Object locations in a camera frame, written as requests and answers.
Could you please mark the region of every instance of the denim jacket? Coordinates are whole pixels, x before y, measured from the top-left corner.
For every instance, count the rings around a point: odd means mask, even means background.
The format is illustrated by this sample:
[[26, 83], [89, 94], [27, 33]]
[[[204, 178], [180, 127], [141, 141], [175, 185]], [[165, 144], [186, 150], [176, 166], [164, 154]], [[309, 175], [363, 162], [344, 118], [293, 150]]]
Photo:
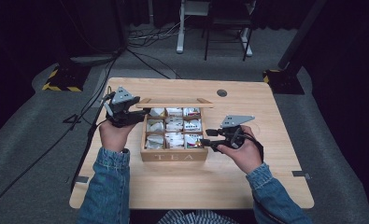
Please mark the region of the denim jacket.
[[[100, 148], [93, 165], [95, 174], [79, 209], [77, 223], [129, 223], [129, 160], [127, 149], [117, 153]], [[259, 223], [312, 223], [272, 177], [268, 165], [263, 163], [246, 175], [246, 179], [253, 192], [254, 214]], [[219, 222], [210, 219], [202, 223]]]

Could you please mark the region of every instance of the person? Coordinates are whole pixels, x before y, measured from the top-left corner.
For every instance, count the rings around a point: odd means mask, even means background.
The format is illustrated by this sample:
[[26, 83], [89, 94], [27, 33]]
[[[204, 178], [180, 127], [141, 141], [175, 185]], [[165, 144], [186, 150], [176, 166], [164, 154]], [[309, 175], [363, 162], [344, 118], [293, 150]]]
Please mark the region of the person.
[[[108, 120], [100, 125], [102, 147], [93, 165], [95, 174], [79, 209], [77, 223], [129, 223], [130, 151], [125, 144], [133, 128], [134, 125], [116, 128]], [[241, 128], [254, 137], [250, 127], [242, 125]], [[246, 174], [258, 223], [312, 223], [280, 182], [273, 178], [253, 142], [247, 139], [235, 150], [219, 145], [218, 150], [232, 158]]]

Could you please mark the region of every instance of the chair leg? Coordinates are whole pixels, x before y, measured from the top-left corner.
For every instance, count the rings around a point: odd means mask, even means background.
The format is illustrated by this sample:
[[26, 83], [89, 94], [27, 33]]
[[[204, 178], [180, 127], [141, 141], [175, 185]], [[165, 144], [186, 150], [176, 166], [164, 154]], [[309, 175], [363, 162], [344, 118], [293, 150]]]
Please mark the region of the chair leg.
[[206, 48], [205, 48], [205, 58], [204, 60], [206, 61], [207, 59], [207, 50], [208, 50], [208, 41], [209, 41], [209, 36], [210, 36], [210, 27], [206, 28]]
[[245, 47], [245, 54], [243, 55], [243, 62], [246, 60], [246, 57], [248, 56], [248, 46], [250, 45], [250, 38], [251, 38], [251, 33], [253, 32], [253, 29], [248, 28], [248, 43], [246, 43], [246, 47]]

